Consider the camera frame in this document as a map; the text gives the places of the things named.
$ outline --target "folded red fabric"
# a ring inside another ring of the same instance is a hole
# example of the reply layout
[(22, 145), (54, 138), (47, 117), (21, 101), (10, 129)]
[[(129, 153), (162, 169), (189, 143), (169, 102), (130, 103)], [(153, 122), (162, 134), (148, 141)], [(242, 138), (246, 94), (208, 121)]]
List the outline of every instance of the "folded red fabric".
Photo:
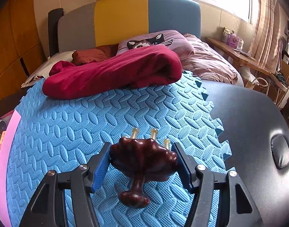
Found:
[(75, 99), (124, 86), (168, 85), (178, 81), (181, 72), (179, 57), (166, 46), (141, 47), (83, 66), (59, 61), (52, 67), (42, 91), (57, 99)]

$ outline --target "pink comforter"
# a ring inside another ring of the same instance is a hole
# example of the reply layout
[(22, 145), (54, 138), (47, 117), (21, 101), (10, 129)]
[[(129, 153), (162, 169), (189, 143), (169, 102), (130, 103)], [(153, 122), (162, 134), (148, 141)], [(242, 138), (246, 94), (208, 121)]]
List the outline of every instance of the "pink comforter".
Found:
[(237, 84), (237, 70), (230, 63), (196, 36), (186, 34), (185, 37), (195, 55), (181, 61), (183, 70), (193, 72), (200, 79)]

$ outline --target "purple pillow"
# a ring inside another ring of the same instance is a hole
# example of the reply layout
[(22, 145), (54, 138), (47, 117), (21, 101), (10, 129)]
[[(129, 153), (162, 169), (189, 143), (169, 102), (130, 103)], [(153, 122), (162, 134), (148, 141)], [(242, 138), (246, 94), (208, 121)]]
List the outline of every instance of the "purple pillow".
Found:
[(167, 46), (179, 56), (180, 60), (195, 55), (192, 44), (175, 30), (154, 32), (124, 40), (119, 44), (116, 55), (131, 49), (154, 45)]

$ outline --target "small box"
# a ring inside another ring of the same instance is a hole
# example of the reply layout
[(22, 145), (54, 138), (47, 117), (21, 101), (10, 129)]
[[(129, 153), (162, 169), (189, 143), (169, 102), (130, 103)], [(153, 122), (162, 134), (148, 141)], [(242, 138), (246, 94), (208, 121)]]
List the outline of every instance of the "small box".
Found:
[(239, 42), (239, 37), (235, 36), (235, 35), (228, 35), (227, 37), (227, 45), (233, 47), (234, 49), (237, 48), (238, 46), (238, 42)]

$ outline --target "textured mat surface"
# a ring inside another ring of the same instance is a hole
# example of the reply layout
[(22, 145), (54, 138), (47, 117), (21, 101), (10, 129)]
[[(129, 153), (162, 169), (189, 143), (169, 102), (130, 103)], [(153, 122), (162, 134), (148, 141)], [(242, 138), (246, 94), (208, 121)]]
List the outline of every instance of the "textured mat surface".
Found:
[[(219, 143), (223, 131), (212, 119), (214, 104), (199, 78), (186, 72), (168, 86), (111, 90), (91, 97), (59, 101), (42, 93), (43, 80), (22, 98), (21, 114), (7, 171), (7, 203), (12, 226), (19, 226), (29, 199), (50, 169), (73, 170), (97, 154), (104, 142), (116, 143), (140, 128), (138, 138), (149, 138), (159, 129), (157, 141), (179, 142), (187, 154), (213, 171), (225, 173), (224, 159), (231, 155), (228, 141)], [(109, 167), (92, 202), (101, 226), (183, 226), (193, 195), (183, 189), (178, 174), (167, 182), (145, 184), (151, 203), (144, 209), (122, 205), (117, 193), (129, 187), (129, 179)], [(219, 192), (214, 191), (209, 227), (215, 226)], [(75, 226), (70, 191), (66, 191), (70, 226)]]

